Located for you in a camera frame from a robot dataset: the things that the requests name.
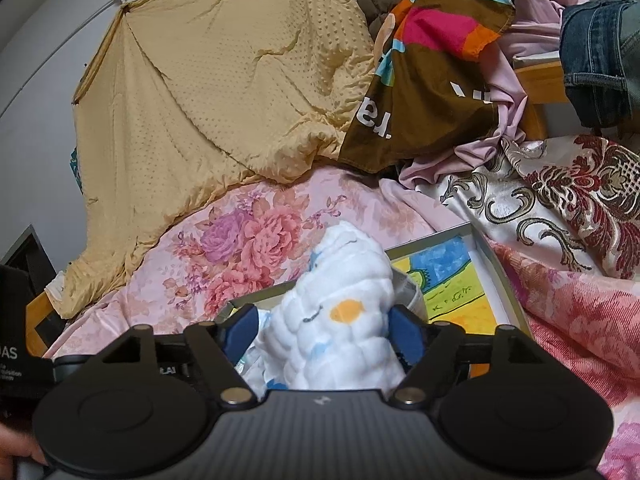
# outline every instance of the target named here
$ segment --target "white bundled cloth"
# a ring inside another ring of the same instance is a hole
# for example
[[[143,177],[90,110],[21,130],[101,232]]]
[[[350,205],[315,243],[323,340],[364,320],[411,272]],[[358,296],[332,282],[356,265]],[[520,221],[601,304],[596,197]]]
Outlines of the white bundled cloth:
[[[386,339],[394,288],[385,252],[340,222],[327,229],[310,267],[255,340],[264,379],[292,390],[389,393],[404,371]]]

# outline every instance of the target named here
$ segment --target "gray ribbed panel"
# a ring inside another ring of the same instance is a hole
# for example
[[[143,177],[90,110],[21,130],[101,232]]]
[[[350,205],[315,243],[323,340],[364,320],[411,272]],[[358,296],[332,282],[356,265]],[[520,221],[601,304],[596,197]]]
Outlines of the gray ribbed panel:
[[[57,472],[50,480],[78,480]],[[190,457],[148,480],[505,480],[461,458],[421,413],[377,392],[272,392],[226,413]],[[602,480],[595,471],[561,480]]]

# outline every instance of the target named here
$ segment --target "black device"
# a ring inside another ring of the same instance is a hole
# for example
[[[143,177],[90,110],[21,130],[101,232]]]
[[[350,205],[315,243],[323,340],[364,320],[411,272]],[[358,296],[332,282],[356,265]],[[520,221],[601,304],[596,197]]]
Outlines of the black device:
[[[388,398],[267,392],[234,365],[255,338],[247,305],[181,335],[131,328],[95,356],[0,359],[6,414],[34,408],[50,480],[597,480],[605,401],[516,327],[468,335],[403,306],[389,339],[408,371]],[[468,378],[471,364],[489,371]]]

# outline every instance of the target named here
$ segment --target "painting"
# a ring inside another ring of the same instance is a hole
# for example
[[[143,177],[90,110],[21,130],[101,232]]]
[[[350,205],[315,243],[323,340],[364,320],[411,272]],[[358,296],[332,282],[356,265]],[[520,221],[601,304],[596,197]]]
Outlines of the painting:
[[[400,258],[393,266],[420,287],[430,322],[446,320],[467,333],[494,333],[494,313],[462,238]]]

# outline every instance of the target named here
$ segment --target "person's hand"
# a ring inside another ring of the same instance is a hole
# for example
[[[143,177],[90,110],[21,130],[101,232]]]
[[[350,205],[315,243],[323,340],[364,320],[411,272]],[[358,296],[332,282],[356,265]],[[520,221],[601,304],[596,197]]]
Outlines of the person's hand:
[[[29,431],[15,430],[0,422],[0,480],[14,480],[14,458],[33,458],[46,465],[42,450]]]

